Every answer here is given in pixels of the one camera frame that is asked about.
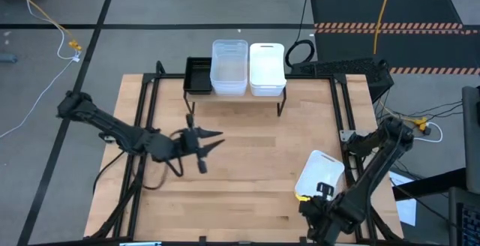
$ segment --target orange and black stripe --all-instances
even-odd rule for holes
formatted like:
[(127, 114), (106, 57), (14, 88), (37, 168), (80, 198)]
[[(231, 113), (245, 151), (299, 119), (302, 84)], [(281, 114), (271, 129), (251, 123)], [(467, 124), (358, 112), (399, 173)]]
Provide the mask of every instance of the orange and black stripe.
[[(315, 24), (317, 29), (375, 29), (374, 22), (321, 22)], [(459, 23), (420, 23), (420, 22), (386, 22), (381, 29), (462, 29)]]
[(390, 74), (480, 74), (477, 67), (393, 67)]
[[(318, 28), (316, 33), (357, 33), (357, 34), (373, 34), (375, 29), (372, 28)], [(478, 30), (458, 30), (458, 29), (448, 29), (448, 30), (427, 30), (427, 29), (382, 29), (379, 31), (381, 34), (396, 34), (396, 35), (470, 35), (478, 34)]]

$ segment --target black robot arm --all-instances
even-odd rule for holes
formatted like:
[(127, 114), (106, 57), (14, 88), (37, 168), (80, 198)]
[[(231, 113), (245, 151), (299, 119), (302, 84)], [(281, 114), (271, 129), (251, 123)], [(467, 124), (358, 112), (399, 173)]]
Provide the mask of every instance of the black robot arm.
[(367, 217), (369, 199), (375, 188), (393, 163), (412, 145), (412, 129), (397, 118), (386, 118), (375, 132), (367, 136), (353, 134), (342, 145), (350, 154), (364, 157), (376, 147), (379, 150), (355, 184), (332, 201), (314, 196), (300, 202), (299, 212), (307, 218), (309, 226), (307, 237), (319, 245), (334, 245), (340, 232), (352, 233)]
[[(163, 135), (159, 130), (130, 126), (98, 109), (93, 104), (90, 95), (83, 92), (68, 91), (65, 99), (58, 105), (58, 117), (92, 125), (98, 128), (102, 135), (113, 137), (121, 150), (133, 155), (149, 153), (153, 161), (165, 162), (172, 169), (170, 160), (196, 154), (199, 171), (206, 173), (207, 168), (203, 158), (223, 142), (223, 140), (219, 140), (200, 146), (199, 138), (215, 137), (222, 132), (194, 127), (192, 115), (187, 115), (187, 128), (177, 130), (175, 133), (178, 134), (178, 138), (175, 139)], [(174, 173), (177, 176), (183, 175), (183, 172), (175, 170)]]

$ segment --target white plastic container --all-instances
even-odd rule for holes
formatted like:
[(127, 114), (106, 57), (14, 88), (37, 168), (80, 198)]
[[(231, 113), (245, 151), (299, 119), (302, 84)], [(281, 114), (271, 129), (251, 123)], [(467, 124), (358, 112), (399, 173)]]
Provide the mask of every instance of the white plastic container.
[(242, 96), (247, 90), (248, 43), (216, 40), (212, 45), (210, 80), (215, 93)]
[(312, 151), (295, 185), (295, 195), (297, 199), (306, 201), (310, 197), (321, 197), (323, 193), (318, 191), (317, 185), (323, 182), (334, 188), (332, 195), (327, 195), (326, 197), (328, 201), (332, 200), (337, 194), (335, 189), (338, 179), (344, 170), (345, 166), (339, 160), (321, 151)]
[(252, 95), (273, 97), (282, 93), (287, 84), (284, 51), (280, 43), (254, 43), (250, 46)]

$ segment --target wooden tabletop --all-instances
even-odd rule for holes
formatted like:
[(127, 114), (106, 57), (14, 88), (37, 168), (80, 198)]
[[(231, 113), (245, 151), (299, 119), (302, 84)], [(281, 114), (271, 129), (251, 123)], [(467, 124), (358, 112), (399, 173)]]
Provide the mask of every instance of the wooden tabletop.
[[(115, 117), (130, 124), (134, 123), (141, 79), (141, 75), (124, 75), (118, 95)], [(365, 77), (347, 76), (347, 80), (357, 129), (376, 130)], [(186, 126), (182, 83), (182, 79), (160, 81), (154, 127), (164, 134)], [(185, 157), (184, 177), (169, 173), (160, 190), (142, 189), (136, 240), (198, 242), (199, 236), (207, 236), (209, 242), (298, 242), (300, 236), (306, 236), (308, 227), (293, 193), (295, 183), (313, 150), (339, 160), (341, 150), (329, 81), (288, 79), (286, 87), (281, 117), (272, 103), (197, 105), (196, 125), (224, 132), (205, 143), (226, 141), (206, 158), (207, 174), (198, 172), (196, 157)], [(116, 145), (107, 145), (102, 167), (118, 153)], [(125, 162), (123, 157), (98, 181), (86, 236), (98, 230), (119, 201)], [(148, 159), (145, 184), (156, 185), (163, 170), (163, 164)], [(338, 188), (345, 188), (343, 178)], [(403, 237), (388, 178), (373, 193), (372, 204), (392, 231)], [(128, 208), (123, 234), (129, 214)], [(368, 237), (363, 227), (364, 237)], [(355, 242), (355, 238), (342, 233), (338, 242)]]

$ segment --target yellow connector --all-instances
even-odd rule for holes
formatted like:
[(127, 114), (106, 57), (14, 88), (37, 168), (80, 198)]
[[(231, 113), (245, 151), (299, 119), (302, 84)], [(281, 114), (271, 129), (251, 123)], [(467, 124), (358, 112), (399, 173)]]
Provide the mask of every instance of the yellow connector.
[(427, 118), (426, 117), (423, 117), (421, 119), (415, 119), (413, 121), (413, 123), (415, 123), (415, 125), (418, 126), (418, 129), (420, 131), (425, 131), (425, 128), (427, 128)]
[(73, 48), (73, 49), (75, 49), (75, 50), (77, 50), (77, 51), (82, 51), (82, 47), (77, 43), (76, 40), (70, 41), (70, 42), (68, 43), (68, 45), (69, 45), (71, 48)]

